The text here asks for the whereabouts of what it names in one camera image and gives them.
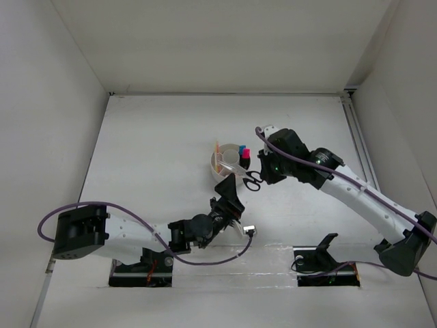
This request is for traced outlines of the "black handled scissors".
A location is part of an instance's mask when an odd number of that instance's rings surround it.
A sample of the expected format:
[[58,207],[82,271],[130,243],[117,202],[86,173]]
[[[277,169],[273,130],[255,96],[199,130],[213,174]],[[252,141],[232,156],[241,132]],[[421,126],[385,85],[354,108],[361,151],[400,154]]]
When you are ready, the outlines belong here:
[[259,191],[261,189],[261,183],[263,179],[261,174],[257,171],[248,171],[239,165],[230,165],[223,161],[218,161],[218,164],[227,169],[228,171],[238,175],[242,178],[243,184],[250,191]]

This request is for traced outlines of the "pink black highlighter marker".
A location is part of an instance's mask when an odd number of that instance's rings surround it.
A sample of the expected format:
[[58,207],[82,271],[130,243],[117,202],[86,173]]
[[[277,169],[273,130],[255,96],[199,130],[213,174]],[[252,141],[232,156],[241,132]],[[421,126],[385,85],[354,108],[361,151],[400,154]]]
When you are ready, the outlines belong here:
[[251,151],[249,148],[244,148],[240,157],[240,166],[247,170],[251,164]]

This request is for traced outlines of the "blue black highlighter marker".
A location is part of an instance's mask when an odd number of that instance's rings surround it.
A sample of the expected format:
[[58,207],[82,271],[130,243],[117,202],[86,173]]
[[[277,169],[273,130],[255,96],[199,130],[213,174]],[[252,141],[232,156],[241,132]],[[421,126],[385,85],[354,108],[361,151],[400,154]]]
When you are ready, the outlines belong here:
[[239,150],[238,150],[238,154],[239,154],[239,155],[242,155],[242,154],[243,154],[243,151],[244,151],[245,148],[246,148],[245,145],[240,145],[240,146],[239,146]]

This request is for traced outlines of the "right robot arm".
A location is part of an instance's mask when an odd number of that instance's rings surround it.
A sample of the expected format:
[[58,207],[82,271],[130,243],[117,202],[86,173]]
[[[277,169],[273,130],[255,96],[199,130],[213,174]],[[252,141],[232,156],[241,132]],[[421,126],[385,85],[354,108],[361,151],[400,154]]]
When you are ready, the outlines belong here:
[[330,150],[308,150],[292,129],[257,127],[255,134],[264,143],[257,156],[266,184],[293,177],[339,200],[382,235],[374,249],[384,267],[404,277],[416,271],[429,245],[436,242],[433,214],[400,206],[360,179]]

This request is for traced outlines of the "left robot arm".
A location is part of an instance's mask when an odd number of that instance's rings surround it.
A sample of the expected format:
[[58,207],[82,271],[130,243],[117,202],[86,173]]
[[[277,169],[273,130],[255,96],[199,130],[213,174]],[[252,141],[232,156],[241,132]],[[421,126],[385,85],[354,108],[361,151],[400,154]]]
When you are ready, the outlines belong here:
[[234,174],[214,190],[220,197],[210,200],[208,214],[157,225],[132,213],[126,218],[117,217],[106,204],[74,206],[58,216],[53,257],[76,260],[96,254],[144,271],[152,264],[148,250],[179,255],[190,253],[192,247],[205,249],[228,226],[237,225],[244,212]]

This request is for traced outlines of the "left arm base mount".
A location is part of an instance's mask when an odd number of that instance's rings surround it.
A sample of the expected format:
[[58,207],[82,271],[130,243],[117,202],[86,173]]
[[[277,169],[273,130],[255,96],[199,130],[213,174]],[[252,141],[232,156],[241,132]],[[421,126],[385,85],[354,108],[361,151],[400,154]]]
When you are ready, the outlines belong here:
[[113,260],[109,274],[109,286],[117,288],[170,288],[172,280],[173,257],[149,249],[134,264]]

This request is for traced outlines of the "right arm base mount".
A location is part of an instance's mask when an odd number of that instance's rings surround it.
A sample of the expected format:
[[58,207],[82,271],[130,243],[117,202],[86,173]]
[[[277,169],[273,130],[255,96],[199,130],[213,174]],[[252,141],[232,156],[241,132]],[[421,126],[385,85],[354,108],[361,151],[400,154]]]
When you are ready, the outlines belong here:
[[296,273],[298,287],[361,286],[356,265],[343,265],[329,254],[336,237],[338,233],[330,233],[318,245],[293,246],[290,269]]

